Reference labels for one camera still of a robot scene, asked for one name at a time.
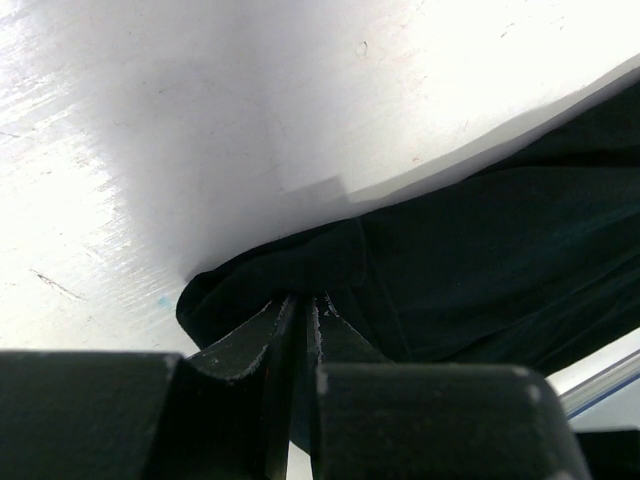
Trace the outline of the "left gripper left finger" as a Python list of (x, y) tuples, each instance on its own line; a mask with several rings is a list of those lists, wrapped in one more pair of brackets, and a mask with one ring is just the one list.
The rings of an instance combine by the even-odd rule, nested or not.
[(296, 302), (192, 357), (5, 351), (5, 479), (282, 479)]

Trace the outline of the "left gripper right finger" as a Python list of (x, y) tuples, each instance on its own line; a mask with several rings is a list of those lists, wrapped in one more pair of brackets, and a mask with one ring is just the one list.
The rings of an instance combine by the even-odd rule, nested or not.
[(553, 388), (513, 365), (388, 361), (330, 306), (307, 307), (317, 479), (587, 479)]

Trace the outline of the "black t-shirt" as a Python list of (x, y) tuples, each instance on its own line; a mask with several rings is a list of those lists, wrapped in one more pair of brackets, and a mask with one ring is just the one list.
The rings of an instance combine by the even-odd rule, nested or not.
[(327, 295), (387, 358), (553, 374), (639, 325), (639, 88), (422, 196), (196, 275), (176, 307), (206, 348), (282, 294)]

